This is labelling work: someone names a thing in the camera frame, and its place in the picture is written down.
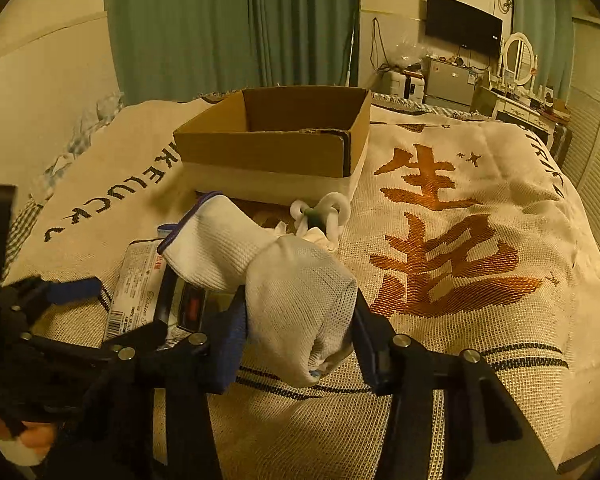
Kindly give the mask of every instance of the green curtain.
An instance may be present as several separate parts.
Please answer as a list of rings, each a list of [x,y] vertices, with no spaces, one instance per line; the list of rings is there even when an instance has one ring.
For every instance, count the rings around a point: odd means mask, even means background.
[[[513,31],[525,34],[538,56],[534,92],[553,86],[566,99],[571,81],[573,24],[570,0],[513,0]]]
[[[360,0],[105,0],[126,104],[346,81]],[[353,59],[357,59],[357,37]],[[357,63],[352,63],[352,84]]]

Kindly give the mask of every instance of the television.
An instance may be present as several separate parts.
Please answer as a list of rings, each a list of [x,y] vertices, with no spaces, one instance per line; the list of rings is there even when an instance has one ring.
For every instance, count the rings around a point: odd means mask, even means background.
[[[497,58],[502,20],[457,0],[427,0],[425,34]]]

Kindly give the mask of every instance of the bed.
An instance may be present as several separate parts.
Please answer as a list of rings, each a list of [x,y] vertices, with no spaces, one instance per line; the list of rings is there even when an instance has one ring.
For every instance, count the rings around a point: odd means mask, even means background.
[[[39,333],[99,346],[126,245],[196,199],[171,132],[219,98],[114,108],[82,132],[98,132],[77,143],[88,149],[47,174],[57,177],[13,222],[6,283],[96,274],[104,288],[97,301],[51,308]],[[478,349],[555,466],[600,444],[600,252],[568,178],[519,126],[380,94],[373,104],[337,253],[372,310],[429,349]],[[154,455],[164,461],[160,399]],[[226,478],[362,479],[376,467],[390,403],[369,392],[354,355],[298,389],[247,351],[237,383],[209,405]],[[435,396],[432,479],[442,413]]]

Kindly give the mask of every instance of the vanity table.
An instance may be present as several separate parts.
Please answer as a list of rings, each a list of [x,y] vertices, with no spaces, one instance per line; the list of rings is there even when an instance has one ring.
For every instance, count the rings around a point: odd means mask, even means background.
[[[472,99],[471,110],[505,123],[519,124],[536,133],[550,149],[554,143],[555,122],[526,104],[504,95],[532,95],[538,69],[531,43],[524,34],[512,34],[504,44],[496,75],[485,73]]]

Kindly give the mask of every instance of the metal screw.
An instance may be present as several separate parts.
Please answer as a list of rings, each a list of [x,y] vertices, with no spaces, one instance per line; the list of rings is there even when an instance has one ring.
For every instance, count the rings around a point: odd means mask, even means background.
[[[411,338],[408,335],[396,334],[393,339],[394,345],[407,348],[411,344]]]
[[[477,363],[480,360],[480,354],[471,348],[462,352],[462,357],[470,363]]]
[[[129,361],[129,359],[133,359],[136,355],[136,350],[131,348],[131,346],[125,346],[122,350],[118,352],[118,358],[123,361]]]
[[[188,341],[194,346],[203,345],[206,343],[206,334],[203,334],[202,332],[194,332],[189,336]]]

